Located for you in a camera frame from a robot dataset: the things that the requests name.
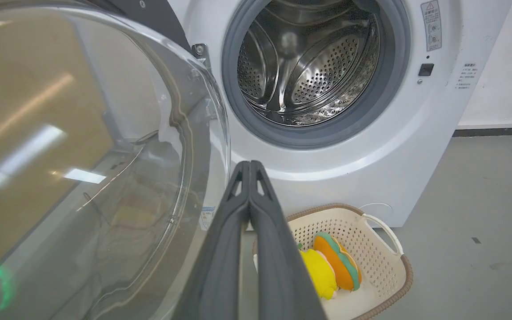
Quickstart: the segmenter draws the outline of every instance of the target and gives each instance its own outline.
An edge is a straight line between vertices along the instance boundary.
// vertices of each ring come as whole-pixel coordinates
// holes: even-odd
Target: washing machine door
[[[162,318],[229,162],[183,47],[92,4],[0,2],[0,319]]]

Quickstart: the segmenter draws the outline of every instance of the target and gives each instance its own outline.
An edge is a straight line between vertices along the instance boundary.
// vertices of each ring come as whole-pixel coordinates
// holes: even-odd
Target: floor
[[[414,285],[378,320],[512,319],[512,136],[453,138],[395,233]],[[244,236],[246,320],[258,318],[254,239],[253,232]]]

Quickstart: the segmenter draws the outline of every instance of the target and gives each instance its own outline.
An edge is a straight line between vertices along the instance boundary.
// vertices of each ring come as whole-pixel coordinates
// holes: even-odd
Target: black baseboard
[[[512,128],[461,129],[454,131],[453,136],[512,136]]]

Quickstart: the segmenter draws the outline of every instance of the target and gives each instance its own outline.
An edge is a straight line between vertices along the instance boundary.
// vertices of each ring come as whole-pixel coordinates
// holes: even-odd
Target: orange plush toy
[[[335,280],[341,289],[356,291],[361,286],[362,275],[357,264],[342,245],[328,233],[319,232],[315,236],[313,249],[323,253],[333,271]]]

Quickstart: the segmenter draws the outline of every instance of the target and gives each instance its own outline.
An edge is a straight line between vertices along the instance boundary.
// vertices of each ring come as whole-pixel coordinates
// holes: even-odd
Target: beige plastic basket
[[[367,320],[383,312],[402,298],[412,285],[414,275],[396,235],[384,222],[345,204],[330,204],[287,217],[296,243],[306,250],[320,232],[337,238],[355,259],[362,272],[362,284],[355,292],[337,291],[332,300],[322,300],[330,320]],[[368,224],[378,224],[392,240],[390,248]],[[258,266],[257,243],[252,253]]]

